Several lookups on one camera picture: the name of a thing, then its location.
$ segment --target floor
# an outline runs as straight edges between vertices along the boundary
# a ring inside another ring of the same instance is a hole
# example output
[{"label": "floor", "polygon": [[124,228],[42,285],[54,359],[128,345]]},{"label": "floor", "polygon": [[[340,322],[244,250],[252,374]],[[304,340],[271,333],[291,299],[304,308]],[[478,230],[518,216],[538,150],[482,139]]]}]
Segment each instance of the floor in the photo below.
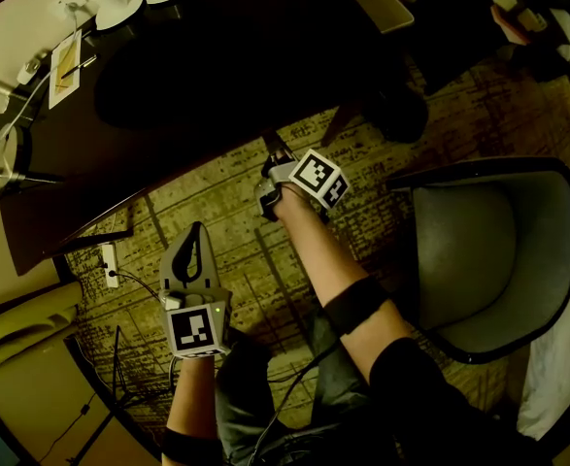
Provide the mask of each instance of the floor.
[{"label": "floor", "polygon": [[[410,72],[411,86],[421,91],[418,71],[411,67]],[[333,212],[331,226],[355,258],[386,283],[411,277],[413,266],[403,260],[412,250],[411,204],[403,193],[385,188],[394,172],[514,154],[554,155],[570,168],[570,83],[564,79],[537,84],[490,60],[425,100],[430,119],[415,144],[387,142],[359,117],[321,150],[344,168],[353,185]],[[319,145],[333,114],[301,120],[280,134],[301,155]],[[232,325],[272,350],[269,375],[279,378],[310,360],[299,319],[316,300],[280,225],[257,214],[252,191],[265,157],[262,142],[251,142],[162,186],[90,232],[119,231],[131,219],[134,236],[117,243],[119,265],[157,287],[159,259],[167,245],[193,221],[204,222],[221,283],[233,291]],[[157,305],[133,282],[107,288],[98,249],[75,252],[68,260],[84,286],[79,337],[101,377],[112,379],[118,325],[120,361],[129,384],[142,391],[166,387],[170,351]],[[422,335],[417,340],[473,405],[489,410],[504,394],[506,359],[467,366],[448,359]],[[311,372],[292,393],[281,416],[285,424],[309,422],[316,378]],[[286,386],[273,384],[277,404]],[[131,413],[158,440],[170,403],[170,396],[162,397]]]}]

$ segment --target gray chair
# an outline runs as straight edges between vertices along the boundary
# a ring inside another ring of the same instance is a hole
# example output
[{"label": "gray chair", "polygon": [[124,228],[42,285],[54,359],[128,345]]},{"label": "gray chair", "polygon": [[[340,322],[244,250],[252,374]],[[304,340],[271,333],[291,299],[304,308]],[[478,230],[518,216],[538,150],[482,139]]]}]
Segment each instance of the gray chair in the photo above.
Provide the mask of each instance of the gray chair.
[{"label": "gray chair", "polygon": [[419,298],[409,321],[484,363],[546,332],[570,297],[570,171],[493,158],[392,179],[414,202]]}]

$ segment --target black sleeve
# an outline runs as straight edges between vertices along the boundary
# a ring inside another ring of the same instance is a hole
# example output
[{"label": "black sleeve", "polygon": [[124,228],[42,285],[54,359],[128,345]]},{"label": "black sleeve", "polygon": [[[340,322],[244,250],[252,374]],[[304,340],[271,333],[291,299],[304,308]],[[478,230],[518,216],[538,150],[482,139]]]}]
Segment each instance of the black sleeve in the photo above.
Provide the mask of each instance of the black sleeve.
[{"label": "black sleeve", "polygon": [[411,339],[382,352],[370,385],[408,464],[552,464],[533,439],[470,406]]},{"label": "black sleeve", "polygon": [[218,440],[189,437],[166,428],[162,453],[186,466],[221,466],[222,445]]}]

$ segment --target power strip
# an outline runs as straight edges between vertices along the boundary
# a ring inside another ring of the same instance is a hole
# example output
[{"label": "power strip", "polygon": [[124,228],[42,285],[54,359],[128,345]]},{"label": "power strip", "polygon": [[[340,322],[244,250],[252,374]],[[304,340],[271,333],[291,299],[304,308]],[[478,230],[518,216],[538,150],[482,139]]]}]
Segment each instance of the power strip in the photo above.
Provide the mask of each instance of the power strip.
[{"label": "power strip", "polygon": [[110,276],[110,271],[118,272],[117,250],[114,244],[105,244],[101,246],[101,255],[103,256],[103,269],[106,272],[106,283],[108,288],[118,288],[118,276]]}]

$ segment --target dark table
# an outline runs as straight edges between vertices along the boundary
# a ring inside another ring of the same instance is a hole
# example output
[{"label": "dark table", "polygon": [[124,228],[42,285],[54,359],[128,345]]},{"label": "dark table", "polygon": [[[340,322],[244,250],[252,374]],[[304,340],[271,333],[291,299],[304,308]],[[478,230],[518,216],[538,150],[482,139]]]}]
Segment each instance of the dark table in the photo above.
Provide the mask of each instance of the dark table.
[{"label": "dark table", "polygon": [[76,92],[52,110],[45,94],[33,122],[19,122],[28,170],[64,179],[0,195],[20,275],[95,243],[76,237],[141,194],[266,130],[358,101],[390,75],[382,36],[354,0],[144,4],[92,32],[82,60],[95,53]]}]

